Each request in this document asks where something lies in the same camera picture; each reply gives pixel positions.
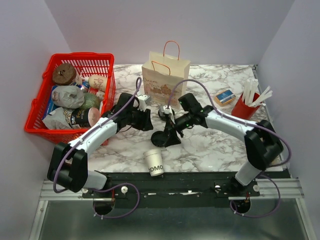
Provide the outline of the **white paper coffee cup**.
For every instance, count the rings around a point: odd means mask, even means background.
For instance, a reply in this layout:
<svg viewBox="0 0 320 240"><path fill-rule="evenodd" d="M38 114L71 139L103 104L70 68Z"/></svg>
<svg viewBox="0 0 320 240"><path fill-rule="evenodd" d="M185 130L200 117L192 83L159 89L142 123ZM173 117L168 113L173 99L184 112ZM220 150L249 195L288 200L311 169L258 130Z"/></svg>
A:
<svg viewBox="0 0 320 240"><path fill-rule="evenodd" d="M162 153L159 148L151 149L143 153L149 174L151 177L164 173Z"/></svg>

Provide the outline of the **black coffee cup lid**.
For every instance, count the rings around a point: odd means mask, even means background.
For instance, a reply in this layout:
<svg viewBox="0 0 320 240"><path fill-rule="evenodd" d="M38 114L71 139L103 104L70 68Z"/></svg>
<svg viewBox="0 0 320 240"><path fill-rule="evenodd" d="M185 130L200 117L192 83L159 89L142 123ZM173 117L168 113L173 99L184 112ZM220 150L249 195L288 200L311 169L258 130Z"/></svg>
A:
<svg viewBox="0 0 320 240"><path fill-rule="evenodd" d="M150 140L154 146L162 148L167 141L167 135L163 131L156 131L152 134Z"/></svg>

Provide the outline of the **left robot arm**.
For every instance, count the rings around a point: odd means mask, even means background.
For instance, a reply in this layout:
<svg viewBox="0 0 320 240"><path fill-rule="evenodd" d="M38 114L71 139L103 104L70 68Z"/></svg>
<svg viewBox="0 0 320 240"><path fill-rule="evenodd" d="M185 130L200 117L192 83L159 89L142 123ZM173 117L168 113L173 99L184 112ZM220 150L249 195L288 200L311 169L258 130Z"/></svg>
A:
<svg viewBox="0 0 320 240"><path fill-rule="evenodd" d="M93 189L99 197L107 197L111 191L107 175L89 171L88 158L102 143L126 126L144 132L153 130L151 110L147 107L150 99L145 94L134 96L123 92L117 104L103 113L83 135L69 143L55 145L47 178L74 193L81 189Z"/></svg>

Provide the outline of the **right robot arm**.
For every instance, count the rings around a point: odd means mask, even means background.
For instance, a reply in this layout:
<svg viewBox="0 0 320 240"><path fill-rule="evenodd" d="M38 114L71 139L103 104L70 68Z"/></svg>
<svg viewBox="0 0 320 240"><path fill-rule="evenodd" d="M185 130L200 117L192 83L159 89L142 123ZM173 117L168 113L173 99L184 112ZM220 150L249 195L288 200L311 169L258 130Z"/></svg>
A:
<svg viewBox="0 0 320 240"><path fill-rule="evenodd" d="M185 114L178 118L174 117L170 106L164 105L158 111L159 116L166 119L164 146L180 144L183 130L194 126L218 130L242 141L245 144L247 161L235 174L235 180L230 183L230 191L236 196L247 192L248 184L269 168L284 149L280 138L266 120L244 121L219 112L211 105L203 107L191 93L180 97L179 103Z"/></svg>

